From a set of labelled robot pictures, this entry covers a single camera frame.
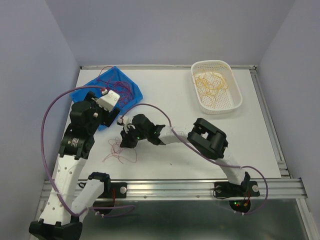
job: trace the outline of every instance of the white tabletop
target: white tabletop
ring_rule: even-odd
[[[242,105],[227,114],[207,115],[201,112],[190,70],[185,69],[125,69],[122,70],[140,88],[142,103],[155,105],[171,118],[173,126],[192,124],[204,118],[227,135],[232,154],[241,166],[258,168],[266,178],[280,178],[275,153],[258,102],[249,70],[233,70],[243,97]],[[100,70],[81,70],[77,87],[96,78]],[[154,124],[168,124],[156,109],[138,106],[128,113],[145,114]],[[79,179],[87,179],[92,172],[110,174],[111,179],[225,179],[222,170],[202,159],[181,143],[155,146],[144,140],[135,148],[125,149],[121,155],[130,161],[111,157],[108,140],[120,136],[121,126],[115,123],[94,135],[95,144]],[[248,170],[252,178],[260,176]]]

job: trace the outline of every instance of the gray wall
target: gray wall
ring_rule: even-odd
[[[320,1],[296,0],[259,67],[290,172],[320,229]]]
[[[46,0],[83,65],[258,64],[294,0]]]
[[[0,239],[25,240],[45,178],[42,117],[75,85],[79,67],[44,0],[0,0],[0,31]],[[69,102],[59,102],[47,122],[51,166]]]

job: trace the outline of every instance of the purple cable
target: purple cable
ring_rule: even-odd
[[[183,140],[177,133],[176,131],[174,130],[174,128],[172,127],[172,123],[171,123],[171,120],[169,118],[169,116],[164,112],[162,111],[160,108],[158,108],[157,106],[154,106],[154,105],[151,105],[151,104],[148,104],[148,103],[139,103],[139,104],[136,104],[134,106],[132,106],[131,108],[129,108],[122,116],[121,118],[124,117],[124,115],[126,115],[131,109],[137,107],[137,106],[149,106],[149,107],[152,107],[152,108],[155,108],[157,110],[159,110],[165,117],[166,119],[168,120],[169,122],[169,126],[171,128],[171,131],[172,133],[180,140],[180,142],[182,142],[184,145],[186,145],[189,149],[191,149],[192,151],[194,151],[196,154],[198,154],[200,157],[204,158],[205,160],[207,160],[208,162],[212,163],[212,164],[215,164],[215,165],[218,165],[220,167],[226,167],[226,168],[236,168],[236,169],[239,169],[239,168],[242,168],[242,169],[253,169],[255,170],[263,179],[264,183],[265,183],[265,198],[262,202],[262,204],[255,210],[253,211],[250,211],[250,212],[247,212],[247,213],[240,213],[240,214],[243,214],[243,215],[251,215],[251,214],[254,214],[256,213],[258,210],[260,210],[267,202],[268,200],[268,195],[269,195],[269,187],[268,187],[268,183],[267,183],[267,179],[265,178],[265,176],[258,170],[256,169],[255,167],[253,166],[230,166],[230,165],[226,165],[226,164],[220,164],[220,163],[217,163],[215,162],[214,160],[211,160],[205,156],[203,156],[198,150],[196,150],[195,148],[193,148],[192,146],[190,146],[185,140]]]
[[[43,116],[43,119],[42,119],[42,124],[41,124],[41,133],[40,133],[40,144],[41,144],[41,156],[42,156],[42,162],[43,162],[43,166],[44,166],[44,170],[46,172],[46,175],[48,176],[49,178],[49,181],[52,185],[52,188],[54,189],[54,191],[57,193],[57,197],[58,199],[60,200],[61,204],[63,205],[63,207],[65,208],[65,210],[71,214],[72,216],[74,217],[79,217],[81,216],[85,211],[87,211],[88,209],[85,208],[83,209],[80,213],[74,213],[69,207],[68,205],[66,204],[66,202],[64,201],[63,197],[59,194],[59,190],[56,186],[56,183],[55,181],[53,180],[51,174],[50,174],[50,170],[48,168],[48,165],[47,165],[47,161],[46,161],[46,156],[45,156],[45,147],[44,147],[44,131],[45,131],[45,122],[46,122],[46,119],[47,119],[47,116],[48,116],[48,113],[50,111],[50,109],[52,108],[52,106],[56,103],[56,101],[58,101],[60,98],[62,98],[63,96],[69,94],[69,93],[72,93],[76,90],[79,90],[79,89],[101,89],[101,90],[105,90],[106,88],[103,87],[103,86],[79,86],[79,87],[76,87],[74,89],[71,89],[71,90],[68,90],[68,91],[65,91],[64,93],[61,93],[59,96],[57,96],[51,103],[50,105],[48,106],[47,110],[45,111],[44,113],[44,116]],[[119,217],[119,216],[123,216],[123,215],[126,215],[128,213],[131,213],[135,208],[136,206],[135,205],[125,205],[125,206],[113,206],[113,207],[89,207],[90,210],[96,210],[96,209],[106,209],[106,210],[110,210],[110,209],[125,209],[125,208],[131,208],[131,210],[127,211],[127,212],[124,212],[124,213],[120,213],[118,215],[112,215],[112,216],[105,216],[105,217]]]

